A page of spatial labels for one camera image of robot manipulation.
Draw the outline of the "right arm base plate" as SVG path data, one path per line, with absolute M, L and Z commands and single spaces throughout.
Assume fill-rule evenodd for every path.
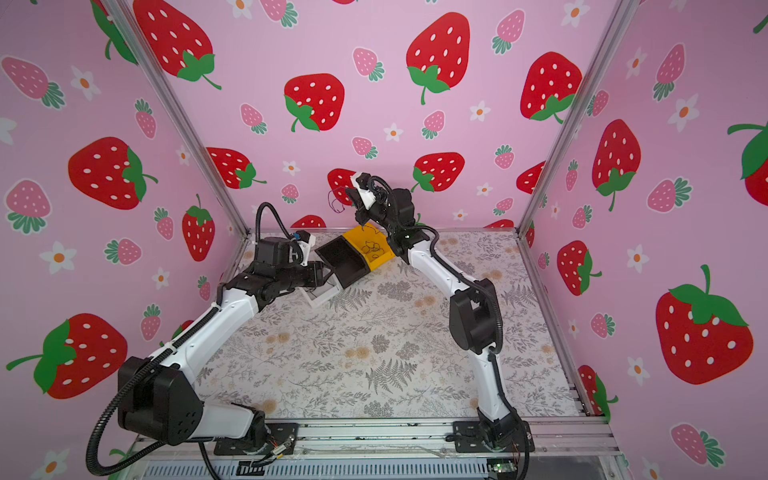
M 445 436 L 459 453 L 533 453 L 535 443 L 527 422 L 455 421 Z

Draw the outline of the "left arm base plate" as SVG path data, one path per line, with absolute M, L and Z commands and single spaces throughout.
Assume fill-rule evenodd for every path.
M 218 439 L 216 456 L 265 457 L 291 455 L 298 439 L 299 424 L 293 422 L 261 422 L 252 426 L 244 438 Z

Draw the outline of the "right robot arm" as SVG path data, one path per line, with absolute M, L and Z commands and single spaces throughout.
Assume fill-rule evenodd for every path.
M 491 451 L 517 447 L 525 458 L 533 450 L 527 424 L 506 397 L 498 355 L 504 344 L 503 318 L 493 282 L 466 275 L 443 257 L 439 232 L 415 219 L 412 194 L 382 178 L 355 173 L 346 189 L 356 221 L 384 229 L 391 250 L 421 272 L 449 302 L 449 331 L 467 353 L 478 392 L 480 438 Z

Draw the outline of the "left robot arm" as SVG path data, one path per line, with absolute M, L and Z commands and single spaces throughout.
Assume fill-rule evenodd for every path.
M 244 452 L 259 455 L 260 466 L 275 460 L 275 454 L 266 450 L 272 435 L 262 411 L 205 402 L 194 383 L 226 341 L 276 299 L 298 288 L 314 289 L 326 283 L 323 263 L 309 258 L 314 244 L 314 236 L 305 230 L 257 237 L 252 262 L 218 286 L 205 313 L 148 357 L 131 357 L 120 367 L 117 394 L 87 443 L 85 464 L 91 474 L 113 475 L 165 445 L 195 443 L 203 448 L 214 440 L 231 440 Z M 122 429 L 154 442 L 105 466 L 99 461 L 99 446 L 112 417 Z

